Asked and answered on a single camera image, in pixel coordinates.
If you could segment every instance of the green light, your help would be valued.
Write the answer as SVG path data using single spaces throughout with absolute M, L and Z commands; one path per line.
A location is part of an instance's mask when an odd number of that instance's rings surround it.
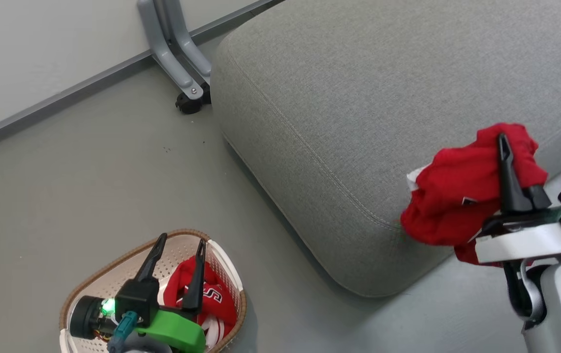
M 104 301 L 101 302 L 101 312 L 104 314 L 104 316 L 109 316 L 112 313 L 114 313 L 115 299 L 114 298 L 104 299 Z

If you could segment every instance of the gray ottoman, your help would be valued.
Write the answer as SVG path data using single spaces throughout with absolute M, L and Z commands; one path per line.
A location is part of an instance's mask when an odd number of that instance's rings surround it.
M 439 149 L 518 122 L 561 171 L 561 1 L 287 0 L 213 63 L 224 136 L 359 295 L 402 291 L 451 253 L 398 221 L 405 174 Z

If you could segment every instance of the gray floor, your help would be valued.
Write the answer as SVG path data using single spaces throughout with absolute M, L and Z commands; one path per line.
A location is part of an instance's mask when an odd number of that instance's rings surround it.
M 341 289 L 224 143 L 211 107 L 182 116 L 177 94 L 146 67 L 0 140 L 0 353 L 59 351 L 72 288 L 182 227 L 211 235 L 241 274 L 249 307 L 232 351 L 525 351 L 498 269 L 450 259 L 387 300 Z

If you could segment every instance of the metal leg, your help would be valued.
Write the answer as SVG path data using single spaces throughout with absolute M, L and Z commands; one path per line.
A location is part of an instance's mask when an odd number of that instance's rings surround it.
M 138 0 L 137 7 L 155 60 L 189 99 L 192 101 L 201 99 L 204 90 L 180 65 L 165 42 L 153 0 Z
M 180 0 L 165 0 L 165 8 L 169 27 L 172 30 L 172 38 L 178 43 L 184 55 L 189 59 L 195 70 L 210 85 L 211 84 L 211 63 L 204 54 L 197 48 L 189 30 L 184 22 L 184 14 Z

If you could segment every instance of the perforated basket wall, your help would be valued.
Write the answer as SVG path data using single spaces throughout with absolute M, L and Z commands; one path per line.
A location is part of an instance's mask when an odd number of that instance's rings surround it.
M 212 241 L 208 235 L 193 229 L 175 230 L 168 234 L 168 239 L 163 250 L 161 260 L 156 264 L 154 276 L 161 283 L 159 302 L 162 303 L 162 292 L 165 290 L 168 279 L 179 263 L 195 255 L 199 240 L 206 241 L 206 262 L 213 271 L 220 275 L 229 287 L 235 310 L 238 314 L 235 328 L 220 343 L 209 352 L 215 353 L 224 349 L 241 329 L 246 314 L 246 297 L 239 274 L 222 248 Z M 107 353 L 106 344 L 101 340 L 85 340 L 71 337 L 68 327 L 72 317 L 73 308 L 77 301 L 85 296 L 112 298 L 126 279 L 134 277 L 139 267 L 146 258 L 154 241 L 139 246 L 138 248 L 119 257 L 105 268 L 89 277 L 69 295 L 60 313 L 60 349 L 62 353 Z

